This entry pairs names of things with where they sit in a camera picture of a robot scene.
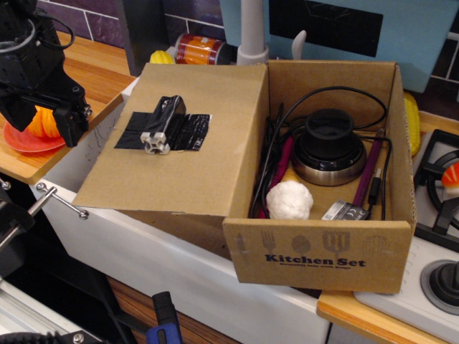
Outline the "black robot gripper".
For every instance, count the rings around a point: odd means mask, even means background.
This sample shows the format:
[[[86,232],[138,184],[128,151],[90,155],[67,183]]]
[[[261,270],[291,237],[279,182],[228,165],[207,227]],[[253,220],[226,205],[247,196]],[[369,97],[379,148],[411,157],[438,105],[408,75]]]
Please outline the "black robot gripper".
[[[64,50],[75,35],[68,29],[70,41],[62,44],[56,22],[61,21],[48,14],[1,18],[1,114],[22,132],[35,105],[51,108],[65,145],[73,148],[89,129],[90,106],[84,88],[64,68]]]

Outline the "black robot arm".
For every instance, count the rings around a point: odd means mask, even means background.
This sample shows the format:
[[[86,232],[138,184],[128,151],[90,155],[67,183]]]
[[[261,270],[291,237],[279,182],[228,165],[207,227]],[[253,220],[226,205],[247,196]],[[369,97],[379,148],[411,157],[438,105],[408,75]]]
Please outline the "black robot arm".
[[[67,45],[55,22],[36,1],[1,2],[1,114],[23,131],[38,106],[50,109],[66,146],[75,147],[92,111],[83,86],[64,70]]]

